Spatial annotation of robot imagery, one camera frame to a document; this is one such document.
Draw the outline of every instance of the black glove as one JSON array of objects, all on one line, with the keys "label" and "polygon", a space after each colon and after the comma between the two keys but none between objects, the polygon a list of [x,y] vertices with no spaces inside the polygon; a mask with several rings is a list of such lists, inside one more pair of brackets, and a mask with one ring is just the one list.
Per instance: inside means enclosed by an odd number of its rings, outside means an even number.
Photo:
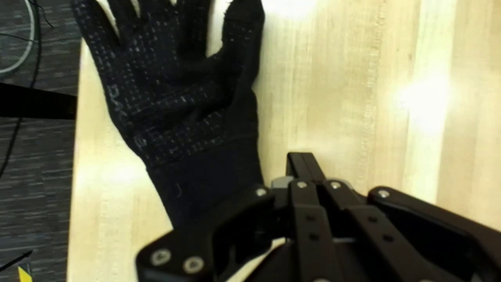
[{"label": "black glove", "polygon": [[256,154],[264,11],[233,0],[222,44],[204,57],[209,0],[109,0],[117,33],[93,0],[73,0],[110,121],[142,159],[170,221],[181,225],[223,198],[261,187]]}]

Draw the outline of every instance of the glove finger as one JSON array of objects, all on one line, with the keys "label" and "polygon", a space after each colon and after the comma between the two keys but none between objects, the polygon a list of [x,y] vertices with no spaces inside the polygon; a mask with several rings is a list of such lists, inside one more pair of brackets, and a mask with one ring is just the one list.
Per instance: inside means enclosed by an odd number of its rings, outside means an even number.
[{"label": "glove finger", "polygon": [[165,8],[172,8],[167,0],[139,0],[140,18],[164,11]]},{"label": "glove finger", "polygon": [[264,10],[261,0],[233,0],[222,27],[223,60],[228,69],[250,63],[250,82],[256,77]]},{"label": "glove finger", "polygon": [[129,33],[129,29],[137,22],[137,15],[129,0],[107,0],[114,16],[120,38]]},{"label": "glove finger", "polygon": [[208,11],[211,0],[176,0],[176,8],[183,13],[183,41],[181,51],[186,55],[204,58]]},{"label": "glove finger", "polygon": [[95,0],[73,0],[71,10],[93,58],[103,57],[103,52],[112,52],[117,48],[118,38]]}]

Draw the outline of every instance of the wooden table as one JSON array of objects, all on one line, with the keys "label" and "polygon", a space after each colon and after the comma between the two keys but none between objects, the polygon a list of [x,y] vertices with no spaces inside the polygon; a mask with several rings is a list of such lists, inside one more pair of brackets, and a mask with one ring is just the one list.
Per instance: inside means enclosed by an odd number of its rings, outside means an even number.
[{"label": "wooden table", "polygon": [[[226,0],[215,4],[211,52]],[[501,231],[501,2],[262,4],[265,181],[286,152],[309,151],[361,193],[389,185]],[[131,282],[134,254],[170,225],[85,48],[78,102],[67,281]]]}]

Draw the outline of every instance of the screw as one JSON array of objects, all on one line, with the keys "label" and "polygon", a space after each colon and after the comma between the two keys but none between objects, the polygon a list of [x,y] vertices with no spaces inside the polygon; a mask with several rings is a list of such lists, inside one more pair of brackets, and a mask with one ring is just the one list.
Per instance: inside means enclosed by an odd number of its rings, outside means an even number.
[{"label": "screw", "polygon": [[264,195],[267,195],[267,192],[265,192],[265,189],[258,189],[258,190],[255,190],[255,195],[256,195],[258,198],[262,198]]},{"label": "screw", "polygon": [[184,268],[184,273],[195,275],[203,268],[203,261],[201,257],[187,257],[184,261],[183,268]]},{"label": "screw", "polygon": [[157,250],[151,254],[150,262],[154,267],[164,265],[170,261],[170,253],[168,250]]},{"label": "screw", "polygon": [[308,185],[306,185],[305,182],[297,182],[297,187],[298,187],[300,190],[303,190],[303,189],[306,189]]},{"label": "screw", "polygon": [[389,198],[389,193],[386,190],[378,190],[377,193],[380,198]]},{"label": "screw", "polygon": [[330,182],[331,190],[338,190],[341,185],[339,182]]}]

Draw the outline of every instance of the floor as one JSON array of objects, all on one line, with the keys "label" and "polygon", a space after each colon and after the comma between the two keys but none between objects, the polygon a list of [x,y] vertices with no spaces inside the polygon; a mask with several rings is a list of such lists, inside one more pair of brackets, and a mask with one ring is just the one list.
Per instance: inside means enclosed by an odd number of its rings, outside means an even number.
[{"label": "floor", "polygon": [[[35,90],[76,95],[79,35],[67,0],[38,0],[42,62]],[[1,0],[0,68],[12,65],[24,49],[28,16],[23,0]],[[1,84],[28,87],[34,57]],[[15,120],[0,120],[0,163]],[[26,120],[21,124],[4,176],[0,179],[0,265],[32,250],[26,264],[38,282],[65,281],[68,199],[74,121]],[[12,270],[0,273],[10,281]]]}]

